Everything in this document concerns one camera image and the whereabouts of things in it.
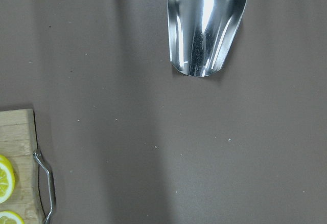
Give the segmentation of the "lemon slice lower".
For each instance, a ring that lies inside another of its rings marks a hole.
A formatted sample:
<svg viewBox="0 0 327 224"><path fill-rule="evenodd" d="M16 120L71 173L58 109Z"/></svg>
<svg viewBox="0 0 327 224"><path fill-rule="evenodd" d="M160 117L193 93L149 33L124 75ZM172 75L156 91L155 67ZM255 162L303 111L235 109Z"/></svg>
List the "lemon slice lower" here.
<svg viewBox="0 0 327 224"><path fill-rule="evenodd" d="M0 222L1 224L25 224L24 220L12 211L1 211Z"/></svg>

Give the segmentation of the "lemon slice upper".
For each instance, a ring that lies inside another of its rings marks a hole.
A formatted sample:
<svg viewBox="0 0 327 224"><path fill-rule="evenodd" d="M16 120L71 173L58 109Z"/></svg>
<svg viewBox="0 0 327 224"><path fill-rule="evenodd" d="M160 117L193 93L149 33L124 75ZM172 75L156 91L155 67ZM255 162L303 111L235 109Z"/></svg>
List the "lemon slice upper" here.
<svg viewBox="0 0 327 224"><path fill-rule="evenodd" d="M7 201L15 188L15 175L11 162L1 155L1 204Z"/></svg>

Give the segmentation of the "lemon slice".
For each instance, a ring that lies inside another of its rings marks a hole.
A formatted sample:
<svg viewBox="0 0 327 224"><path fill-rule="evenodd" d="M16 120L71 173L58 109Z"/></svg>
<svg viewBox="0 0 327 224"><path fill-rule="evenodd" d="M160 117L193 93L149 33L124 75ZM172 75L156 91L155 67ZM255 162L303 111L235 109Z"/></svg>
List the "lemon slice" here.
<svg viewBox="0 0 327 224"><path fill-rule="evenodd" d="M1 155L1 204L7 201L15 188L15 175L11 162Z"/></svg>
<svg viewBox="0 0 327 224"><path fill-rule="evenodd" d="M12 211L1 211L0 222L1 224L25 224L24 220Z"/></svg>

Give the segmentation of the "metal scoop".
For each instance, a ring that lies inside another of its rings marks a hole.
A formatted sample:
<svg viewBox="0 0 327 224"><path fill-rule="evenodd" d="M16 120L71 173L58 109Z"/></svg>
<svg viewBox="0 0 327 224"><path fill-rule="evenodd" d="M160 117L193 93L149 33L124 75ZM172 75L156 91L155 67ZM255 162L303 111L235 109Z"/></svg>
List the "metal scoop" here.
<svg viewBox="0 0 327 224"><path fill-rule="evenodd" d="M220 71L247 0L167 0L170 62L184 75Z"/></svg>

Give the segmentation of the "wooden cutting board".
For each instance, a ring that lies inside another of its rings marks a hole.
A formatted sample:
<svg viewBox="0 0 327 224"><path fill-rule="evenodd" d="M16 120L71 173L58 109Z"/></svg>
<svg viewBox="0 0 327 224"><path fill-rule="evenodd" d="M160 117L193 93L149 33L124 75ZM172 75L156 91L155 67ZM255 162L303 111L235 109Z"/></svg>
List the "wooden cutting board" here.
<svg viewBox="0 0 327 224"><path fill-rule="evenodd" d="M37 149L34 112L20 109L1 112L1 155L12 164L15 187L1 204L1 211L13 211L25 223L42 223L44 213L38 189L38 164L33 158Z"/></svg>

